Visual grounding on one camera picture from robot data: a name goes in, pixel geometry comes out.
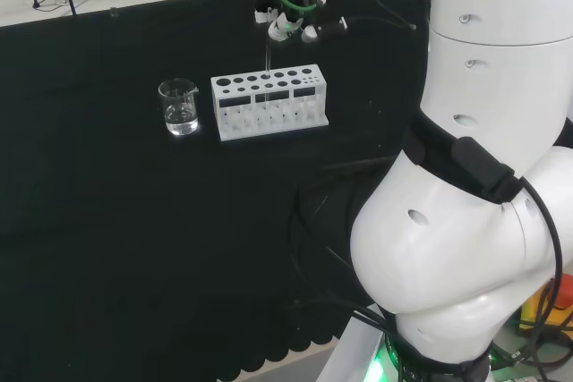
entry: green light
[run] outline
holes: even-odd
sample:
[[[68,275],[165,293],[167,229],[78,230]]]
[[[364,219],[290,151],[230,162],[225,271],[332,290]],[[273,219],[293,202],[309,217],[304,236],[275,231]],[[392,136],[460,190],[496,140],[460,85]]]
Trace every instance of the green light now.
[[[384,368],[382,367],[382,352],[383,348],[380,348],[370,363],[364,382],[389,382],[388,376],[384,374]]]
[[[377,357],[370,363],[364,382],[381,382],[383,376],[384,369],[382,368],[382,362]]]

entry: power strip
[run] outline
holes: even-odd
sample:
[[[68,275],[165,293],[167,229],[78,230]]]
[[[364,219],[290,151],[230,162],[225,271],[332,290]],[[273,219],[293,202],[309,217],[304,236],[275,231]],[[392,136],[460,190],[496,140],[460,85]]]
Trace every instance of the power strip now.
[[[328,125],[326,81],[319,66],[211,78],[221,140]]]

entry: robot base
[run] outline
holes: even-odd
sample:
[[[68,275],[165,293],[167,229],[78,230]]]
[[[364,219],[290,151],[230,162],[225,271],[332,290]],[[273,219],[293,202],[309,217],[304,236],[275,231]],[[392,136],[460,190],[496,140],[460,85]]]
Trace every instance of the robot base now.
[[[426,380],[425,378],[419,378],[416,376],[414,373],[415,368],[409,367],[408,370],[413,371],[404,372],[404,382],[424,382]],[[486,379],[479,377],[472,378],[470,376],[467,380],[471,382],[495,382],[491,371],[488,373]],[[432,381],[456,382],[462,381],[462,379],[454,378],[449,375],[432,375]],[[366,373],[364,382],[398,382],[398,355],[395,351],[389,350],[386,336],[382,337],[381,348],[372,361],[372,364]]]

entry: circular hole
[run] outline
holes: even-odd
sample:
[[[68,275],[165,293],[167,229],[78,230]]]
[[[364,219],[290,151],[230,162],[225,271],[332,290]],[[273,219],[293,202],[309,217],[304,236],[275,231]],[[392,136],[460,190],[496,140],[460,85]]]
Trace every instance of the circular hole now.
[[[471,128],[477,126],[477,120],[469,115],[454,115],[454,121],[462,127]]]
[[[408,216],[412,218],[416,224],[426,227],[428,225],[428,218],[422,212],[418,212],[417,210],[410,209],[408,210]]]

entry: yellow object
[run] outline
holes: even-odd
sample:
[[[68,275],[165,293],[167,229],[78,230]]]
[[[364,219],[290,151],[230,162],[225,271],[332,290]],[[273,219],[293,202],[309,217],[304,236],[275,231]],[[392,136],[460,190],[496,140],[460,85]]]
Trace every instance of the yellow object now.
[[[543,288],[541,288],[537,293],[531,296],[531,298],[524,303],[521,307],[521,319],[524,321],[531,321],[535,322],[535,315],[537,314],[537,309],[539,307],[539,300],[541,299],[541,295],[543,294]],[[547,301],[543,304],[543,309],[547,307]],[[569,307],[565,310],[560,310],[554,308],[552,313],[547,319],[547,324],[551,324],[554,326],[560,325],[571,313],[573,310],[573,306]],[[568,327],[573,327],[573,321],[569,322]],[[522,330],[531,330],[533,327],[531,326],[524,326],[523,324],[519,325],[519,328]],[[569,337],[573,339],[573,332],[567,331],[565,332]]]

